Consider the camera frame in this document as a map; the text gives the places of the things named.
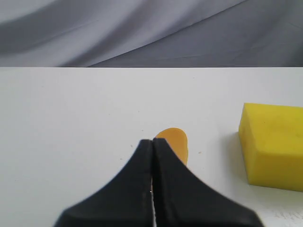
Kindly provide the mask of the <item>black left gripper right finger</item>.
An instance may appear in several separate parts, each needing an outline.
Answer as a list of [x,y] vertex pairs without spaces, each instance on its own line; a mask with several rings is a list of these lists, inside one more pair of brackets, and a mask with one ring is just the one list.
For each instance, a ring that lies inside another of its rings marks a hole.
[[153,139],[152,189],[159,227],[260,227],[256,213],[199,180],[165,139]]

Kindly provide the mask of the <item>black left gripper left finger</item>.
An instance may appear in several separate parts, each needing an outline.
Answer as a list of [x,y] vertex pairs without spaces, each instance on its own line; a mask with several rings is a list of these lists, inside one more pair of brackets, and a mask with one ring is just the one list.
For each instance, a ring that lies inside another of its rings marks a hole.
[[103,188],[67,208],[57,227],[152,227],[153,146],[141,140],[123,169]]

